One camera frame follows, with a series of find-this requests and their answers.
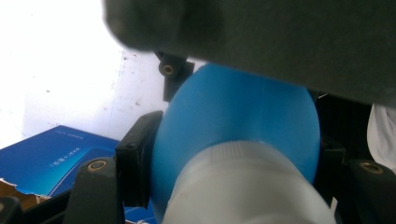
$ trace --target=blue box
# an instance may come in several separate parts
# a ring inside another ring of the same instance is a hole
[[[22,194],[56,196],[72,188],[82,163],[97,157],[113,157],[118,143],[114,139],[58,126],[1,149],[0,180],[3,179],[3,186],[16,185],[15,189]],[[148,210],[125,208],[125,216],[130,221],[156,224],[151,204]]]

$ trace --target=gray fabric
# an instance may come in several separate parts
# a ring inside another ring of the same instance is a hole
[[[394,0],[106,1],[110,29],[130,48],[396,106]]]

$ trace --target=white cloth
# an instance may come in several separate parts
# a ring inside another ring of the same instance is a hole
[[[367,143],[373,159],[396,174],[396,109],[373,105]]]

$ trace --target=blue cardboard box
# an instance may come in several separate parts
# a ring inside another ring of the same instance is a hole
[[[47,196],[56,196],[72,188],[82,163],[97,157],[113,157],[118,143],[114,139],[58,126],[1,149],[0,196],[22,195],[27,202],[23,202],[25,208]],[[125,216],[133,222],[156,224],[151,205],[148,210],[125,208]]]

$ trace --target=screw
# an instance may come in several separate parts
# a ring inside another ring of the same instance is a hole
[[[163,67],[163,71],[166,73],[166,75],[172,75],[173,67],[171,65],[166,65]]]
[[[95,172],[104,168],[106,165],[107,165],[106,161],[93,161],[91,162],[91,164],[88,165],[88,171]]]
[[[384,170],[381,167],[367,161],[361,162],[361,168],[375,175],[381,175],[384,173]]]

